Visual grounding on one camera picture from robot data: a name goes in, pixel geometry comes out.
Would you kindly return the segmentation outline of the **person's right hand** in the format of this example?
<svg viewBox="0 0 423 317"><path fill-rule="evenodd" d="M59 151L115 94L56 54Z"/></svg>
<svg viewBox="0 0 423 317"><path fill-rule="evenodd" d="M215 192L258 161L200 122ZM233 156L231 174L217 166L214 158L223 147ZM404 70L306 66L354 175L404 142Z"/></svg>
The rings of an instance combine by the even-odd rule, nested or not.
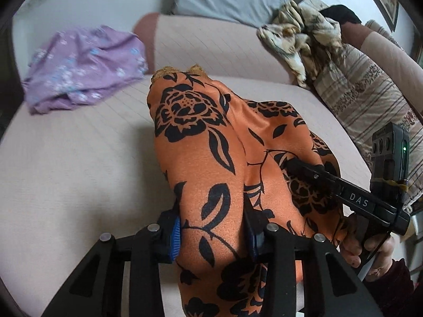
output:
<svg viewBox="0 0 423 317"><path fill-rule="evenodd" d="M376 251L373 264L366 274L367 282L375 282L388 273L393 264L393 252L395 239L390 235L375 235L366 240L362 245L357 239L358 218L355 213L346 218L348 225L346 237L339 244L340 254L344 260L353 268L358 268L361 264L360 255L363 250L370 253Z"/></svg>

